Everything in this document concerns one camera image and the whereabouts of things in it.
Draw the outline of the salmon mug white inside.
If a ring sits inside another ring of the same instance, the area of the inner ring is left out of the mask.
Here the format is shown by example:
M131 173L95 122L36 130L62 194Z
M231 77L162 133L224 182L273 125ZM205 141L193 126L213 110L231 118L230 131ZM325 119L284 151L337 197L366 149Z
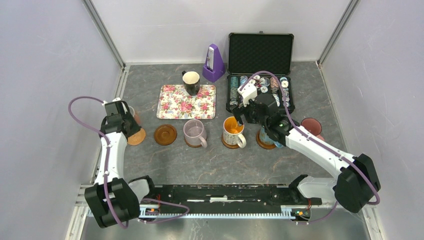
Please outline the salmon mug white inside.
M141 119L140 119L140 116L138 115L138 113L135 111L135 109L132 106L129 105L128 107L129 107L130 113L133 116L135 122L139 126L142 126Z

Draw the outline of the woven rattan coaster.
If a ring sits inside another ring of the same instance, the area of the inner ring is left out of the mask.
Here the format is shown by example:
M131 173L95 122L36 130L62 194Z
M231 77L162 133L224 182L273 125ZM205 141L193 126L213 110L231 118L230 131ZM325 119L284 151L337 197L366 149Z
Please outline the woven rattan coaster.
M142 143L146 138L146 131L144 128L141 128L138 132L131 135L127 139L127 143L131 146L136 146Z

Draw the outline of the blue mug orange inside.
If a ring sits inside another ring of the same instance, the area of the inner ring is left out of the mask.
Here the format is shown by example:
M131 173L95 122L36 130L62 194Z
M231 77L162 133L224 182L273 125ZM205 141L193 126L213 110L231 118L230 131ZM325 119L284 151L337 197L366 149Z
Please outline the blue mug orange inside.
M262 127L261 129L260 129L260 140L264 143L264 144L268 144L268 145L270 145L270 144L274 144L275 146L276 146L276 148L283 148L284 146L281 144L281 143L279 143L278 141L274 141L274 140L272 140L268 135L267 135L267 133L265 132L265 128L264 127Z

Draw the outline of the white mug orange inside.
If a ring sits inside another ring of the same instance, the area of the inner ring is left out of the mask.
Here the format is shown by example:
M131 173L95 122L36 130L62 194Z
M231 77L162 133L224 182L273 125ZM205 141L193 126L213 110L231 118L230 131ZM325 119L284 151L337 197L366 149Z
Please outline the white mug orange inside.
M245 148L247 140L243 135L244 129L245 126L239 125L234 116L226 118L223 122L222 132L225 142L229 145L237 144L239 148Z

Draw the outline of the wooden coaster two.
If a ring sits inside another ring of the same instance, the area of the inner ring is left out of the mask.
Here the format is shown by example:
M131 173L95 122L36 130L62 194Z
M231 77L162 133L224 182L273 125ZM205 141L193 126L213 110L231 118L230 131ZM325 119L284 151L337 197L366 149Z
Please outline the wooden coaster two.
M272 150L272 149L275 149L276 148L276 146L274 145L274 144L265 144L265 143L263 143L262 141L261 141L261 139L260 139L260 131L258 131L257 133L256 133L256 137L255 137L255 139L256 139L256 143L261 147L261 148L263 148L263 149L266 149L266 150Z

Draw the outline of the wooden coaster one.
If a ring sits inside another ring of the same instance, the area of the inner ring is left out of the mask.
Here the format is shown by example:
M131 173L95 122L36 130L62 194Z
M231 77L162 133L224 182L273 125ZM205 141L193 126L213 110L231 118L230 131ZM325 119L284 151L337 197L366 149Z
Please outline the wooden coaster one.
M177 130L170 124L163 124L154 131L154 140L161 146L172 144L177 138Z

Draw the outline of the wooden coaster four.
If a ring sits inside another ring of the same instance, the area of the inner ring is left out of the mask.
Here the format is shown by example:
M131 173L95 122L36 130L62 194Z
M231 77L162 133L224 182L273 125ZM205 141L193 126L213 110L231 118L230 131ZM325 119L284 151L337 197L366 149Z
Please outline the wooden coaster four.
M231 144L226 143L225 140L224 140L223 134L221 135L221 142L228 149L238 149L239 148L238 144L231 145Z

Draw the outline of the pink mug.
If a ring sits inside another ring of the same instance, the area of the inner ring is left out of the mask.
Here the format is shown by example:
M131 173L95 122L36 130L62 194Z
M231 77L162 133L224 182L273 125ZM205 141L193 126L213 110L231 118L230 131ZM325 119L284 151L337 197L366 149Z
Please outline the pink mug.
M308 117L301 121L300 125L304 127L308 132L316 136L322 141L325 141L325 139L321 136L322 132L322 125L321 123L316 120L315 118Z

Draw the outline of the floral tray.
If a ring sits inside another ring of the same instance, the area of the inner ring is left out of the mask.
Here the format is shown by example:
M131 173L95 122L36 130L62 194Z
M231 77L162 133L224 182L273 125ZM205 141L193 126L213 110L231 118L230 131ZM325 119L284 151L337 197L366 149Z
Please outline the floral tray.
M156 117L163 120L209 120L216 116L215 85L202 84L197 95L189 95L182 84L160 89Z

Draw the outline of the lilac mug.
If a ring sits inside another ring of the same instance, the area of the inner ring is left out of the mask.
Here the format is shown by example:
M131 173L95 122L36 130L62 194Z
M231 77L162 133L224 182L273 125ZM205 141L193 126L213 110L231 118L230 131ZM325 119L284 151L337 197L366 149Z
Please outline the lilac mug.
M184 139L191 145L208 147L207 132L203 123L198 119L190 119L183 126Z

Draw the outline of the wooden coaster three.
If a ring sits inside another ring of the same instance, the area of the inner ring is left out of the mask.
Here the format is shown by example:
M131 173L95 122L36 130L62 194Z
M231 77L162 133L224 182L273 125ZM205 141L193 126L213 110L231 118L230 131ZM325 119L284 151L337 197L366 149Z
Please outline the wooden coaster three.
M192 145L192 144L188 143L186 139L184 139L184 142L186 143L187 146L189 146L191 148L200 148L200 147L203 147L202 144Z

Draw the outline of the black mug white inside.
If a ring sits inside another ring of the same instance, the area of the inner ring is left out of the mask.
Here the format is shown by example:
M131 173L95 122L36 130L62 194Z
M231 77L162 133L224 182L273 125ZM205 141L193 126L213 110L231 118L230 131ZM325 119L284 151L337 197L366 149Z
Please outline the black mug white inside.
M200 75L195 71L183 71L181 74L186 92L196 96L200 90Z

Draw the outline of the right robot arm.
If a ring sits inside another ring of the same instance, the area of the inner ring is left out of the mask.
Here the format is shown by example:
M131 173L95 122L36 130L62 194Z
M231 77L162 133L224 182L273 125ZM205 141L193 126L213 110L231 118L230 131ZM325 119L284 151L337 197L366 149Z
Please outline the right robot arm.
M294 121L282 107L272 95L260 94L244 98L230 110L240 126L244 124L242 116L252 118L271 140L303 154L333 177L303 177L289 189L289 199L295 204L308 198L329 199L351 213L358 213L365 205L378 205L381 184L373 160L364 153L354 156L331 146Z

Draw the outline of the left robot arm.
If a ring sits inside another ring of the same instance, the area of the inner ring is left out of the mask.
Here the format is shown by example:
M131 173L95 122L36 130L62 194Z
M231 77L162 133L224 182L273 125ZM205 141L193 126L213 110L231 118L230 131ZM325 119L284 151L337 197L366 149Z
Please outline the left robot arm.
M84 198L100 228L108 228L139 217L139 204L153 203L157 190L145 175L130 181L124 179L124 155L129 137L142 128L133 117L130 106L117 97L105 103L106 116L100 127L102 146L100 167L94 184L84 191Z

